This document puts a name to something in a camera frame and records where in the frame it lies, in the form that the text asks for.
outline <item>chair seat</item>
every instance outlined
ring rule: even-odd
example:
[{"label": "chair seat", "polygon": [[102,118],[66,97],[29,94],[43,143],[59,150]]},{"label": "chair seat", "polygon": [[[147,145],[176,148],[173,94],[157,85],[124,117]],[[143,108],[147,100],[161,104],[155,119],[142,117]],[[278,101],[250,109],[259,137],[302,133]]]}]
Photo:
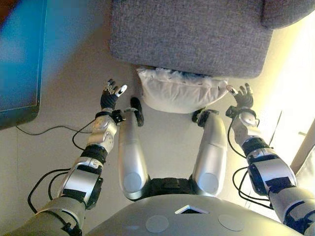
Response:
[{"label": "chair seat", "polygon": [[111,54],[133,64],[253,78],[272,30],[262,0],[113,0]]}]

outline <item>white pillow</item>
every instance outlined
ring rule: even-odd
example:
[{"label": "white pillow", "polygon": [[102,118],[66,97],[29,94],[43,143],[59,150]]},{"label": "white pillow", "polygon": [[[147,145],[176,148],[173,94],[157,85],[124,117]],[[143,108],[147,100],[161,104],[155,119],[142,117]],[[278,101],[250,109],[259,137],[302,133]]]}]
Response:
[{"label": "white pillow", "polygon": [[142,98],[155,110],[192,113],[222,98],[228,79],[157,68],[137,69],[142,83]]}]

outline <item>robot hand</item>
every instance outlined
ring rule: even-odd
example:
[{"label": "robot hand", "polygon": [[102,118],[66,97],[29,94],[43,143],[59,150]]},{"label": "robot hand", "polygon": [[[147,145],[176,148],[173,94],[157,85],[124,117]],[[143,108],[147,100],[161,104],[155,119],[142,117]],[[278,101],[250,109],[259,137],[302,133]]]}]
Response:
[{"label": "robot hand", "polygon": [[118,98],[127,89],[127,85],[123,85],[121,87],[118,86],[114,87],[115,83],[116,82],[114,80],[110,79],[103,90],[103,94],[100,99],[100,106],[102,110],[110,109],[113,111],[115,109]]},{"label": "robot hand", "polygon": [[252,97],[252,89],[249,84],[245,84],[246,89],[243,86],[240,86],[240,90],[237,90],[231,86],[227,85],[226,89],[234,96],[237,102],[237,108],[252,108],[254,101]]}]

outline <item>gray fabric chair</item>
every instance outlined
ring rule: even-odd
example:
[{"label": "gray fabric chair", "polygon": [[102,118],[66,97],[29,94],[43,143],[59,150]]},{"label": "gray fabric chair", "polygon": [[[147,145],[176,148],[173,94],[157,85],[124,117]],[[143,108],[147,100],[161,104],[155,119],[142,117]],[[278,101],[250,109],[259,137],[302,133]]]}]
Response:
[{"label": "gray fabric chair", "polygon": [[113,0],[110,50],[133,64],[254,78],[273,29],[314,9],[315,0]]}]

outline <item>silver arm segment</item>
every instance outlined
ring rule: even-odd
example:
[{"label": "silver arm segment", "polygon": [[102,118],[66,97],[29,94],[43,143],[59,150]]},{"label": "silver arm segment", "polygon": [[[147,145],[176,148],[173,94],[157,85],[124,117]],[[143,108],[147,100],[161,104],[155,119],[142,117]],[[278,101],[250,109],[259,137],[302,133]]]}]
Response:
[{"label": "silver arm segment", "polygon": [[85,210],[93,208],[98,200],[103,182],[100,175],[106,156],[114,146],[116,122],[122,119],[112,112],[127,86],[113,88],[114,84],[109,80],[103,90],[102,111],[96,115],[86,148],[65,176],[59,196],[7,235],[82,235]]},{"label": "silver arm segment", "polygon": [[269,197],[282,223],[311,235],[315,227],[315,196],[297,187],[292,169],[259,137],[256,125],[248,120],[255,120],[254,113],[241,111],[234,118],[232,129],[236,143],[246,155],[254,191]]},{"label": "silver arm segment", "polygon": [[149,175],[137,134],[136,109],[125,111],[126,120],[119,131],[119,182],[124,195],[130,200],[137,200],[147,191]]},{"label": "silver arm segment", "polygon": [[223,121],[218,114],[210,112],[191,176],[196,194],[215,197],[221,192],[226,168],[226,150]]}]

